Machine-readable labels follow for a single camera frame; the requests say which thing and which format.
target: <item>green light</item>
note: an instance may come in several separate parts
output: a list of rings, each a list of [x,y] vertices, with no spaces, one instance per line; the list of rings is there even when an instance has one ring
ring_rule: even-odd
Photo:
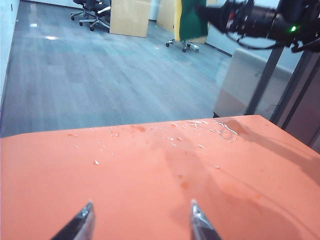
[[[293,33],[293,32],[295,32],[297,29],[298,29],[298,28],[297,28],[296,26],[292,26],[292,27],[290,28],[290,32]]]

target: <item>baseboard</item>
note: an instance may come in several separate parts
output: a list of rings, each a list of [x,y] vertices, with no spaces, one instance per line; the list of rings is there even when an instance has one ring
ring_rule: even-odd
[[[43,5],[53,6],[53,7],[66,8],[66,9],[82,10],[81,7],[75,7],[75,6],[64,6],[64,5],[59,5],[59,4],[52,4],[52,3],[32,1],[32,0],[20,0],[20,1],[21,1],[21,2],[32,3],[32,4],[43,4]]]
[[[226,51],[223,51],[223,50],[220,49],[220,48],[217,48],[217,47],[215,47],[215,46],[213,46],[213,45],[211,45],[211,44],[209,44],[209,43],[207,43],[207,42],[205,42],[204,44],[205,44],[205,45],[208,45],[209,47],[211,47],[211,48],[213,48],[213,49],[215,49],[215,50],[218,50],[220,53],[223,53],[223,54],[225,54],[225,55],[227,55],[227,56],[229,56],[229,57],[232,57],[232,54],[230,54],[230,53],[228,53],[228,52],[226,52]]]
[[[2,89],[2,96],[1,96],[1,103],[0,103],[0,130],[1,130],[1,128],[2,128],[4,102],[5,102],[5,95],[6,95],[6,92],[7,92],[7,75],[8,75],[9,65],[10,65],[10,63],[11,63],[12,47],[13,47],[13,44],[14,44],[14,36],[15,36],[15,32],[16,32],[16,26],[17,26],[17,18],[18,18],[19,8],[20,8],[20,2],[19,2],[19,5],[18,5],[18,9],[17,9],[17,11],[16,11],[15,23],[14,23],[14,28],[13,28],[13,33],[12,33],[12,40],[11,40],[11,46],[10,46],[9,57],[8,57],[8,63],[7,63],[7,65],[6,65],[5,74],[4,74],[4,82],[3,82],[3,89]]]

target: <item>green cloth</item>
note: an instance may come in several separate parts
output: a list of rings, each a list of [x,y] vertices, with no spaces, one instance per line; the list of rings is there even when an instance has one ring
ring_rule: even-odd
[[[200,18],[195,11],[196,5],[207,4],[207,0],[181,0],[180,39],[189,40],[208,35],[208,21]]]

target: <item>black office chair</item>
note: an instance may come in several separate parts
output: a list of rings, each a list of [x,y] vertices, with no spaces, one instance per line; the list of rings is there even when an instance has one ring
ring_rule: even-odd
[[[85,16],[86,12],[85,12],[85,4],[86,4],[86,0],[73,0],[74,3],[79,4],[82,6],[82,11],[81,12],[77,12],[77,13],[71,13],[71,20],[74,21],[75,20],[75,16],[78,16],[80,14],[82,14],[83,16]]]
[[[91,23],[90,31],[94,31],[94,25],[97,24],[101,24],[106,28],[110,29],[110,23],[107,22],[107,20],[110,18],[111,13],[110,0],[102,0],[102,2],[99,3],[96,0],[86,0],[84,10],[88,12],[94,12],[94,18],[80,20],[80,26],[83,26],[83,23]]]

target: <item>black cable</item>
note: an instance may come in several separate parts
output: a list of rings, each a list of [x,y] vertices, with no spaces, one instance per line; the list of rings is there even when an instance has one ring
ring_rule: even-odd
[[[258,47],[258,46],[252,46],[252,45],[248,45],[245,44],[243,42],[240,42],[241,39],[244,39],[244,37],[239,37],[238,39],[233,38],[232,36],[229,35],[228,32],[225,33],[225,35],[232,41],[238,43],[241,47],[244,47],[246,49],[250,49],[250,50],[269,50],[269,49],[277,49],[277,48],[282,48],[285,47],[286,45],[282,44],[282,43],[276,43],[270,46],[266,46],[266,47]]]

